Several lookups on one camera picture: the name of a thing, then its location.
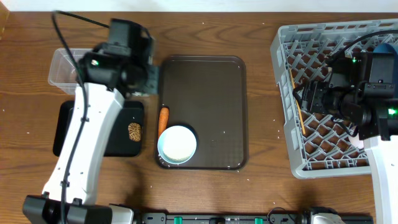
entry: green tape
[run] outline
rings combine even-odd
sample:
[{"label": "green tape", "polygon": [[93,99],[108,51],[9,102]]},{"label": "green tape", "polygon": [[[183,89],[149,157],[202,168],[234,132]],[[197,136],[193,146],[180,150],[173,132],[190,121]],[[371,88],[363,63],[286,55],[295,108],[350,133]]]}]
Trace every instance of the green tape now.
[{"label": "green tape", "polygon": [[262,218],[255,218],[254,219],[254,224],[262,224]]},{"label": "green tape", "polygon": [[182,224],[182,217],[174,217],[174,224]]}]

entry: brown food item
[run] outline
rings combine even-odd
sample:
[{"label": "brown food item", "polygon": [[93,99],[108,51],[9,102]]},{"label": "brown food item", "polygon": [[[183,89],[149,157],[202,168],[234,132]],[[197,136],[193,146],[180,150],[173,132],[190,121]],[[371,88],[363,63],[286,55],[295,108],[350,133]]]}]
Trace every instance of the brown food item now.
[{"label": "brown food item", "polygon": [[128,130],[130,140],[135,142],[141,141],[141,125],[137,123],[130,123]]},{"label": "brown food item", "polygon": [[158,129],[158,138],[160,138],[160,135],[166,130],[167,127],[167,122],[169,121],[169,109],[168,108],[162,108],[160,110],[160,115],[159,115],[159,129]]}]

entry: orange stick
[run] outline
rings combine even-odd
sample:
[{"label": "orange stick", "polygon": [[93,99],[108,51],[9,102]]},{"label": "orange stick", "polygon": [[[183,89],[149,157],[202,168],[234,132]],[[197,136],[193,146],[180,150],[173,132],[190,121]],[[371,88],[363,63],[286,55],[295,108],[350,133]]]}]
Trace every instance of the orange stick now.
[{"label": "orange stick", "polygon": [[160,115],[159,115],[159,128],[158,128],[158,139],[160,138],[160,135],[166,130],[167,127],[167,122],[169,121],[169,109],[168,108],[162,108],[160,110]]},{"label": "orange stick", "polygon": [[[294,85],[294,79],[293,79],[292,69],[291,69],[291,68],[289,69],[289,73],[290,73],[290,79],[292,80],[292,86],[293,86],[293,89],[294,89],[294,88],[295,88],[295,85]],[[297,105],[297,109],[298,109],[298,116],[299,116],[299,118],[300,118],[301,130],[303,131],[303,134],[305,134],[305,128],[304,128],[303,117],[301,116],[301,109],[300,109],[300,105],[299,105],[299,103],[297,102],[297,100],[296,100],[296,105]]]}]

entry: plastic crate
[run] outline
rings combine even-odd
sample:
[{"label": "plastic crate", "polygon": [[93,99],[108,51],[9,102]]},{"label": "plastic crate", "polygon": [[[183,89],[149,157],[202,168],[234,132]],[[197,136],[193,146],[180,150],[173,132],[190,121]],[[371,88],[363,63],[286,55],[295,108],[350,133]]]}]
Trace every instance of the plastic crate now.
[{"label": "plastic crate", "polygon": [[[78,61],[91,49],[70,49],[73,58]],[[76,70],[65,49],[57,49],[52,57],[49,84],[55,85],[69,95],[75,94],[77,86]]]},{"label": "plastic crate", "polygon": [[[302,134],[289,69],[294,82],[326,80],[330,75],[325,57],[363,35],[398,29],[398,19],[282,26],[271,45],[272,66],[285,114],[284,134],[290,168],[296,178],[370,174],[363,149],[350,144],[331,116],[302,111],[306,135]],[[398,44],[398,35],[379,35],[357,43],[346,51],[372,51],[381,43]]]}]

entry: white bowl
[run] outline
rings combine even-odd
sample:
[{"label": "white bowl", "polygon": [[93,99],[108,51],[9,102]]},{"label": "white bowl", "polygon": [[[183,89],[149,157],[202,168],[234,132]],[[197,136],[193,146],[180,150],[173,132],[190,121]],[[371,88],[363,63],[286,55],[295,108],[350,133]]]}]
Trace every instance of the white bowl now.
[{"label": "white bowl", "polygon": [[162,159],[171,164],[187,162],[197,149],[197,139],[184,126],[167,128],[157,141],[157,150]]}]

